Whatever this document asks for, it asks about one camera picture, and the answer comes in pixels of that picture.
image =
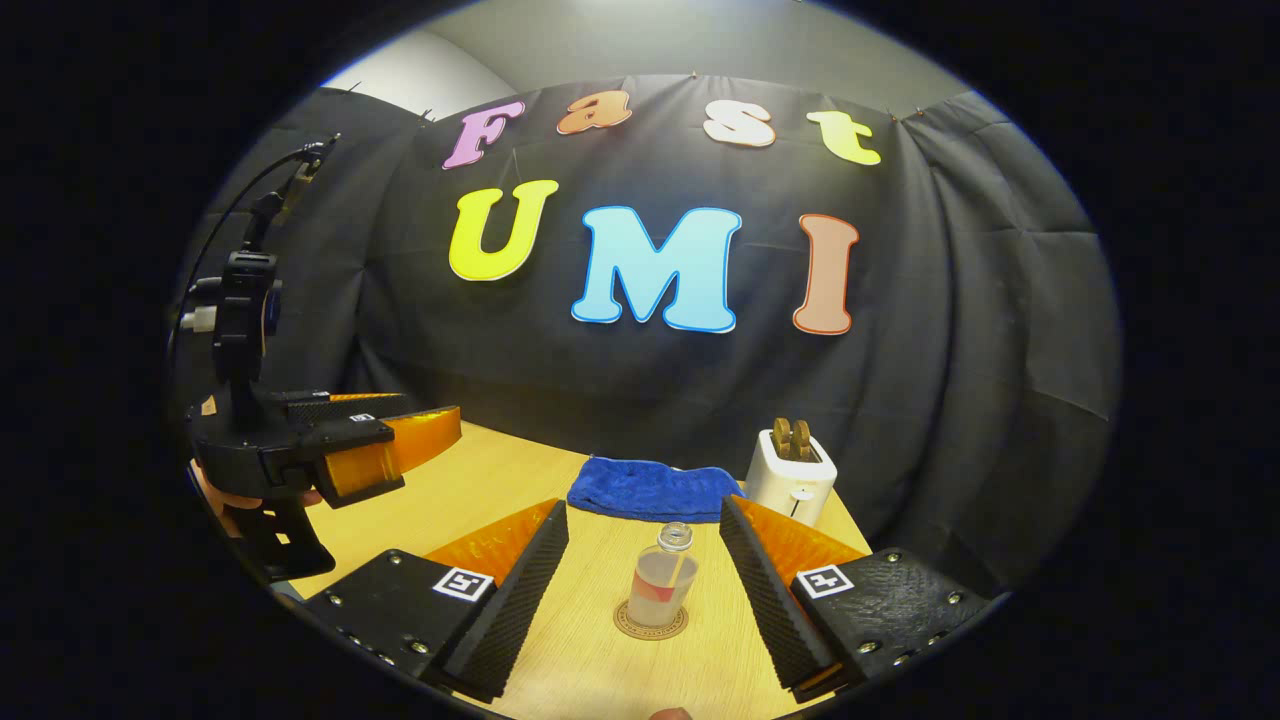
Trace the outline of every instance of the hand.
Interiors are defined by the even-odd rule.
[[[196,477],[196,484],[200,486],[200,491],[205,493],[205,500],[209,501],[209,506],[214,509],[214,515],[218,516],[218,521],[223,524],[223,528],[233,538],[243,537],[239,528],[236,527],[236,521],[227,515],[227,506],[239,507],[243,510],[252,510],[262,505],[262,498],[260,497],[242,497],[238,495],[232,495],[229,492],[223,492],[214,486],[209,484],[205,479],[204,470],[195,460],[191,461],[191,474]],[[302,506],[310,507],[317,505],[323,498],[320,497],[320,491],[308,489],[302,493]]]
[[[668,707],[649,716],[649,720],[694,720],[684,707]]]

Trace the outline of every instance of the bottle cap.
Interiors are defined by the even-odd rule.
[[[658,547],[680,552],[689,550],[694,544],[694,529],[684,523],[667,523],[658,533]]]

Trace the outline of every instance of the glass bottle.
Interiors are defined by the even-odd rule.
[[[667,523],[658,533],[658,544],[640,552],[627,601],[627,618],[632,623],[664,628],[675,621],[698,574],[698,561],[689,552],[692,544],[692,528]]]

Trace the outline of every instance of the black fabric backdrop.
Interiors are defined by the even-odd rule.
[[[602,90],[626,90],[632,117],[559,136],[564,108]],[[965,94],[895,122],[820,94],[684,76],[515,99],[524,115],[483,160],[451,170],[439,164],[466,113],[430,123],[328,88],[248,152],[197,242],[261,167],[343,133],[294,218],[268,240],[285,300],[266,386],[402,391],[534,441],[718,465],[740,479],[758,430],[778,415],[804,418],[873,544],[909,547],[984,593],[1021,582],[1068,530],[1111,432],[1119,319],[1085,214],[998,110]],[[778,140],[712,141],[701,123],[716,99],[763,105]],[[882,163],[835,156],[805,119],[815,110],[870,127],[863,142]],[[511,191],[532,179],[559,190],[525,265],[497,282],[454,275],[457,200],[503,190],[485,227],[485,249],[497,250],[515,215]],[[692,208],[741,215],[728,260],[737,327],[677,331],[660,313],[640,324],[617,291],[618,322],[572,319],[591,249],[581,217],[604,205],[634,208],[657,245]],[[846,304],[854,324],[842,336],[791,323],[805,295],[805,213],[860,233]],[[236,219],[201,275],[238,242],[244,217]],[[659,309],[673,297],[675,284]],[[179,355],[192,398],[211,382],[205,337],[183,338]]]

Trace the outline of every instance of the white toaster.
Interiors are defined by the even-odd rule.
[[[771,430],[760,430],[746,471],[746,498],[812,528],[836,484],[836,464],[818,438],[810,436],[809,446],[818,462],[783,460],[773,450]]]

